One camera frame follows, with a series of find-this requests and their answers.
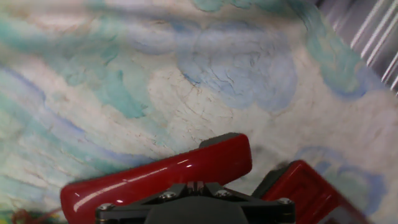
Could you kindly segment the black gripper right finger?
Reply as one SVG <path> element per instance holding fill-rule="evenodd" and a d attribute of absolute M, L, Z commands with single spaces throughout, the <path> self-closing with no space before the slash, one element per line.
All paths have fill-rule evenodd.
<path fill-rule="evenodd" d="M 261 182 L 251 195 L 223 187 L 219 183 L 196 183 L 199 197 L 211 198 L 200 203 L 199 214 L 211 218 L 211 223 L 295 223 L 295 203 L 288 198 L 263 200 L 271 184 Z"/>

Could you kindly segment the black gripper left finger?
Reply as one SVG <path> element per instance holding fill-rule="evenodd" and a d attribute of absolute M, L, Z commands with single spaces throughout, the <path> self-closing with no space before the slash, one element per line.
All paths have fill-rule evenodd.
<path fill-rule="evenodd" d="M 173 202 L 184 197 L 193 196 L 197 191 L 196 182 L 173 184 L 161 191 L 137 202 L 125 206 L 110 203 L 100 205 L 95 210 L 95 224 L 122 223 L 129 219 L 146 219 L 150 210 L 158 205 Z"/>

